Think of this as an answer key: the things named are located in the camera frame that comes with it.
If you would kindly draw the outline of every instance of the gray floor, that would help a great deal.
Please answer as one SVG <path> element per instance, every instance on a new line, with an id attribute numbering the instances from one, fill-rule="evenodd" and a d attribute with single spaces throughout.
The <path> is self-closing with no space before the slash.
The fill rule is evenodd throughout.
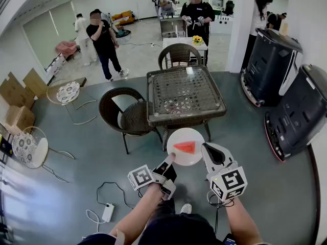
<path id="1" fill-rule="evenodd" d="M 310 157 L 307 151 L 279 162 L 270 150 L 264 127 L 266 109 L 253 106 L 241 91 L 239 78 L 226 72 L 213 73 L 227 104 L 227 114 L 210 121 L 212 142 L 228 148 L 243 166 L 248 187 L 241 197 L 245 208 L 258 225 L 263 239 L 272 244 L 310 244 L 315 224 L 316 194 Z M 129 86 L 146 96 L 146 79 L 135 78 L 88 86 L 86 90 L 96 99 L 113 87 Z M 121 106 L 129 101 L 117 99 Z M 97 113 L 97 104 L 89 106 Z M 44 169 L 26 169 L 10 159 L 3 186 L 4 209 L 8 224 L 19 244 L 68 245 L 77 244 L 82 236 L 93 234 L 96 224 L 85 215 L 90 209 L 102 216 L 104 207 L 96 202 L 96 189 L 104 181 L 116 181 L 125 190 L 128 203 L 135 205 L 137 192 L 127 179 L 129 171 L 147 164 L 155 167 L 166 153 L 160 148 L 155 133 L 127 138 L 131 152 L 126 155 L 119 132 L 112 130 L 100 117 L 92 122 L 74 126 L 64 107 L 46 99 L 33 106 L 35 125 L 47 135 L 50 147 L 69 151 L 76 160 L 51 153 L 46 165 L 70 181 L 62 183 Z M 195 127 L 206 139 L 203 126 Z M 193 212 L 200 213 L 215 225 L 215 208 L 206 201 L 208 182 L 206 169 L 200 161 L 190 167 L 174 165 L 177 172 L 175 193 L 176 212 L 185 202 L 192 203 Z M 100 225 L 108 232 L 130 209 L 123 203 L 122 192 L 106 185 L 99 200 L 113 203 L 112 222 Z M 225 209 L 219 210 L 218 238 L 230 231 Z"/>
<path id="2" fill-rule="evenodd" d="M 162 50 L 162 39 L 158 20 L 147 19 L 143 22 L 129 24 L 124 28 L 130 30 L 131 34 L 119 38 L 121 46 L 116 52 L 122 69 L 129 71 L 127 78 L 142 77 L 150 71 L 159 70 L 158 56 Z M 210 71 L 225 71 L 229 43 L 230 35 L 214 34 L 210 36 L 208 52 L 208 68 Z M 81 53 L 75 53 L 74 58 L 74 60 L 70 59 L 64 65 L 57 79 L 86 77 L 86 86 L 107 81 L 104 78 L 99 60 L 93 62 L 90 66 L 83 66 Z M 115 80 L 124 79 L 118 76 L 110 61 L 109 69 Z"/>

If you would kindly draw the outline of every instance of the plate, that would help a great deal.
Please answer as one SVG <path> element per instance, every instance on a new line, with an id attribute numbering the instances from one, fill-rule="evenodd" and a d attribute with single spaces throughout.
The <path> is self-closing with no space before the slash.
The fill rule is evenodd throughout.
<path id="1" fill-rule="evenodd" d="M 57 92 L 58 101 L 64 104 L 70 102 L 78 93 L 79 88 L 80 84 L 75 81 L 69 82 L 64 86 L 61 86 Z"/>
<path id="2" fill-rule="evenodd" d="M 174 144 L 195 141 L 195 152 L 194 154 L 185 153 L 176 149 Z M 168 139 L 167 142 L 167 152 L 176 154 L 175 163 L 182 166 L 190 166 L 197 163 L 202 159 L 201 146 L 204 143 L 202 135 L 191 128 L 182 128 L 175 131 Z"/>

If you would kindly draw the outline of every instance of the watermelon slice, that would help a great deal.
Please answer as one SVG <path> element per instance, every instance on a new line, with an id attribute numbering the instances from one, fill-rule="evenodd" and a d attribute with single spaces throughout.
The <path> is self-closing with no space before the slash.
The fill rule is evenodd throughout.
<path id="1" fill-rule="evenodd" d="M 195 153 L 195 141 L 186 141 L 174 144 L 174 147 L 184 153 Z"/>

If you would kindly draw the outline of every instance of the orange sofa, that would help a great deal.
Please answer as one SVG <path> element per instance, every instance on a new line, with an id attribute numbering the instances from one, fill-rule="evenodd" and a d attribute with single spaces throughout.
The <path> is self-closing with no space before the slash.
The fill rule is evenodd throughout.
<path id="1" fill-rule="evenodd" d="M 130 22 L 134 22 L 135 21 L 135 18 L 134 17 L 132 17 L 132 12 L 129 10 L 129 11 L 126 11 L 126 12 L 123 12 L 123 13 L 121 13 L 121 14 L 115 14 L 115 15 L 113 15 L 112 16 L 112 20 L 117 20 L 117 19 L 120 19 L 120 18 L 123 18 L 123 17 L 126 17 L 126 16 L 129 16 L 129 18 L 126 20 L 126 21 L 124 21 L 124 20 L 122 20 L 119 24 L 120 25 L 123 25 L 123 24 L 125 24 L 125 23 L 130 23 Z"/>

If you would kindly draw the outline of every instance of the shoe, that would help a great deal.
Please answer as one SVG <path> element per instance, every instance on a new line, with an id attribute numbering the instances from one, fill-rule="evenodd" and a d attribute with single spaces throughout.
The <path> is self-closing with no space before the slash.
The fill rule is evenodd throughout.
<path id="1" fill-rule="evenodd" d="M 125 72 L 124 70 L 121 70 L 118 72 L 120 76 L 128 76 L 128 72 Z"/>
<path id="2" fill-rule="evenodd" d="M 186 203 L 183 205 L 182 209 L 180 210 L 181 213 L 191 214 L 192 212 L 192 205 L 189 203 Z"/>

